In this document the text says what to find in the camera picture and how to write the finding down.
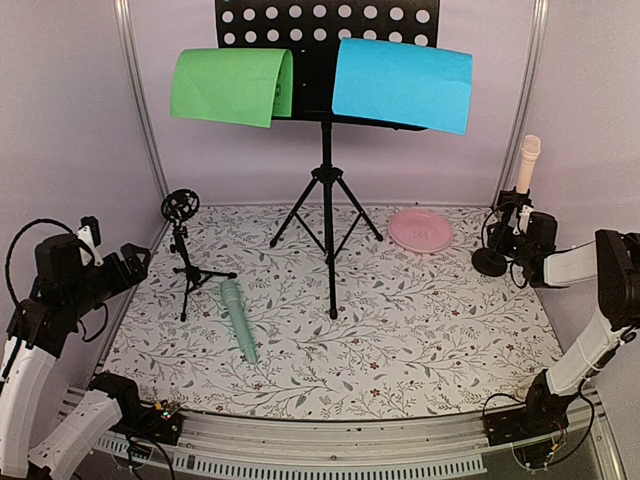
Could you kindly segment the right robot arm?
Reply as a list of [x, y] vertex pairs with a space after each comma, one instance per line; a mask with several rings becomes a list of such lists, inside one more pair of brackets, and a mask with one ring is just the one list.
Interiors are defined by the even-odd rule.
[[523, 405], [483, 416], [490, 444], [567, 428], [567, 409], [585, 381], [597, 375], [639, 328], [638, 234], [599, 229], [591, 241], [559, 250], [556, 230], [555, 220], [540, 213], [515, 232], [494, 225], [488, 248], [473, 256], [474, 267], [493, 276], [504, 273], [512, 262], [533, 288], [562, 289], [588, 281], [597, 287], [589, 319], [562, 355], [535, 376]]

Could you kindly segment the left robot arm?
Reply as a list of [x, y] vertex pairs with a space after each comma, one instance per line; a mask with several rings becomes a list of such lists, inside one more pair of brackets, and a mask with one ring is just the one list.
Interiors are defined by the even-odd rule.
[[147, 278], [151, 252], [131, 243], [100, 256], [91, 234], [54, 235], [35, 247], [36, 278], [7, 329], [1, 366], [1, 477], [28, 476], [44, 384], [83, 316]]

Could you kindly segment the black round base mic stand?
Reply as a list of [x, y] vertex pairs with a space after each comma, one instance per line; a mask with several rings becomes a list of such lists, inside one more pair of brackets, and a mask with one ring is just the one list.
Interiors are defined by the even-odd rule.
[[489, 277], [500, 277], [507, 271], [508, 258], [515, 258], [524, 239], [521, 215], [531, 207], [530, 191], [516, 188], [501, 190], [497, 202], [485, 218], [480, 232], [481, 247], [471, 257], [476, 271]]

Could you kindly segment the black shock mount tripod stand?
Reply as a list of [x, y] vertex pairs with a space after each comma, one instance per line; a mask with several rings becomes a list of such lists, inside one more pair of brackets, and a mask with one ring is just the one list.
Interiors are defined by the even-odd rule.
[[188, 231], [186, 222], [193, 218], [200, 208], [200, 198], [197, 193], [191, 189], [178, 189], [169, 193], [161, 203], [161, 214], [165, 220], [172, 225], [173, 243], [169, 246], [171, 253], [178, 253], [184, 266], [182, 268], [174, 268], [173, 272], [184, 274], [186, 276], [186, 287], [183, 297], [180, 321], [185, 322], [187, 319], [187, 302], [189, 295], [213, 277], [223, 277], [226, 279], [235, 279], [236, 273], [216, 272], [204, 270], [192, 264], [186, 247], [186, 239]]

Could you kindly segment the mint green toy microphone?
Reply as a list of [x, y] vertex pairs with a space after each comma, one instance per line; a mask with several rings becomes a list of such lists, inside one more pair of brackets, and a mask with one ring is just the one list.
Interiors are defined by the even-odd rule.
[[240, 290], [236, 282], [232, 279], [224, 280], [220, 284], [222, 303], [227, 309], [231, 326], [238, 342], [242, 354], [249, 364], [255, 365], [258, 362], [256, 343], [249, 323], [246, 318], [244, 304], [242, 302]]

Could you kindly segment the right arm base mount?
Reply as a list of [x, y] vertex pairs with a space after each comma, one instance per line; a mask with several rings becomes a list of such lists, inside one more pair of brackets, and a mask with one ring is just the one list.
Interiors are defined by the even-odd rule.
[[547, 468], [566, 442], [566, 414], [530, 417], [525, 407], [482, 414], [491, 447], [511, 445], [516, 461], [531, 470]]

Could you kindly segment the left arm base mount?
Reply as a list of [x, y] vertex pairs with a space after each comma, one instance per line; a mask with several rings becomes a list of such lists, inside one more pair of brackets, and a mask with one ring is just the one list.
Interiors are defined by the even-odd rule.
[[130, 407], [109, 430], [122, 435], [154, 440], [161, 445], [177, 446], [183, 422], [184, 415], [180, 409], [163, 401], [154, 406]]

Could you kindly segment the beige toy microphone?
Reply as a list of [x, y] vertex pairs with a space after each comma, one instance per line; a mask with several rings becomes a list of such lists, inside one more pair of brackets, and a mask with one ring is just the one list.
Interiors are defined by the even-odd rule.
[[535, 164], [541, 153], [541, 139], [533, 134], [526, 135], [522, 141], [520, 153], [516, 192], [526, 194], [529, 191]]

